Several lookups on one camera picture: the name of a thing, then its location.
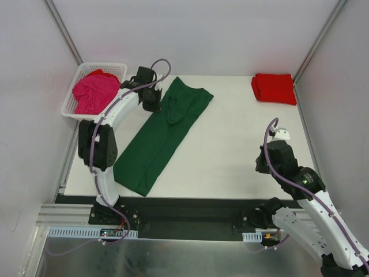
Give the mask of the green t-shirt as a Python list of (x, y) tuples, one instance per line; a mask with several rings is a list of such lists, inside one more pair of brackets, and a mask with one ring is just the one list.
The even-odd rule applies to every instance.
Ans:
[(191, 88), (179, 77), (161, 100), (161, 112), (152, 114), (114, 164), (114, 181), (147, 196), (214, 96), (203, 88)]

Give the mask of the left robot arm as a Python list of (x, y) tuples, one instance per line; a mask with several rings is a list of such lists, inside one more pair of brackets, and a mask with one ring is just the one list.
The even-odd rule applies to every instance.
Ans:
[(95, 180), (96, 201), (105, 206), (102, 218), (109, 224), (122, 218), (122, 210), (115, 206), (119, 199), (113, 174), (118, 157), (115, 130), (139, 104), (146, 111), (160, 112), (162, 80), (162, 75), (152, 68), (140, 66), (135, 76), (123, 81), (117, 95), (94, 120), (83, 119), (79, 123), (78, 156)]

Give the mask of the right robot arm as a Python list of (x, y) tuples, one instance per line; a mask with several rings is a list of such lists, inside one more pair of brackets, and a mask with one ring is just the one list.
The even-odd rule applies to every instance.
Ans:
[(323, 276), (368, 276), (368, 249), (349, 230), (319, 175), (299, 166), (292, 147), (284, 140), (264, 142), (260, 150), (256, 172), (271, 175), (315, 227), (298, 219), (277, 197), (259, 206), (254, 225), (285, 231), (319, 262)]

